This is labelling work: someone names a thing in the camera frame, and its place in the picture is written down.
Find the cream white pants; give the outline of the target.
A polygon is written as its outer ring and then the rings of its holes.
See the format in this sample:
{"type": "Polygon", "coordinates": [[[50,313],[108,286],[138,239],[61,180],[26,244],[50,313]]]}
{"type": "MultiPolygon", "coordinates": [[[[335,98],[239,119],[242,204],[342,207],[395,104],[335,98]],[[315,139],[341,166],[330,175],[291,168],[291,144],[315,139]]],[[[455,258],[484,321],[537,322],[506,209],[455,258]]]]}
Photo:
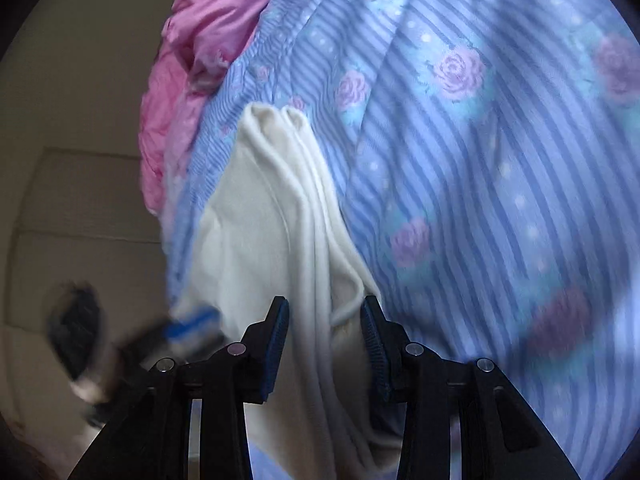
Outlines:
{"type": "Polygon", "coordinates": [[[273,393],[245,414],[250,443],[294,479],[378,479],[399,460],[400,437],[370,419],[360,308],[377,293],[308,119],[247,105],[172,314],[184,321],[214,307],[234,338],[274,297],[288,300],[273,393]]]}

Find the cream wardrobe with doors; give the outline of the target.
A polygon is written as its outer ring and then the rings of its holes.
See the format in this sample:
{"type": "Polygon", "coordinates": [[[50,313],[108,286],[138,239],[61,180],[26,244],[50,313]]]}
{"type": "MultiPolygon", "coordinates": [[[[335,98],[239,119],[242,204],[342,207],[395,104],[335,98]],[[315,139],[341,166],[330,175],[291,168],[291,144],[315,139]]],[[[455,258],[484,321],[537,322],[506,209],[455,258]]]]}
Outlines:
{"type": "Polygon", "coordinates": [[[47,150],[17,216],[4,295],[12,418],[69,470],[88,429],[44,334],[48,299],[64,282],[93,286],[113,339],[165,313],[160,226],[143,205],[137,159],[47,150]]]}

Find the blue floral striped bedsheet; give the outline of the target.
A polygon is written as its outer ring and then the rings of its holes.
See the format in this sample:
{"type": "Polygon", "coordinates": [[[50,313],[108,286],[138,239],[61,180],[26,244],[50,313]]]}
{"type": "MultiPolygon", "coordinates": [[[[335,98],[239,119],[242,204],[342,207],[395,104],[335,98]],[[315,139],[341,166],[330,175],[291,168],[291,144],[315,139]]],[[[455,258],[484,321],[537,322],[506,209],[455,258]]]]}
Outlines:
{"type": "Polygon", "coordinates": [[[611,0],[271,0],[204,108],[171,297],[253,101],[308,117],[387,315],[493,359],[605,478],[639,430],[639,45],[611,0]]]}

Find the pink satin quilt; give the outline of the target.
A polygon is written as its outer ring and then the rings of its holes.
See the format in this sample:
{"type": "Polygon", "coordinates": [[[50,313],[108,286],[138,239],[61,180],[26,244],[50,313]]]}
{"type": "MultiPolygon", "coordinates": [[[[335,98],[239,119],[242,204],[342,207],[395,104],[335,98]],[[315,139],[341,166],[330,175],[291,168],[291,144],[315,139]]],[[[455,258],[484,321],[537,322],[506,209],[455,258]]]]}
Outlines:
{"type": "Polygon", "coordinates": [[[270,0],[174,0],[142,96],[140,188],[155,217],[180,194],[203,106],[253,39],[270,0]]]}

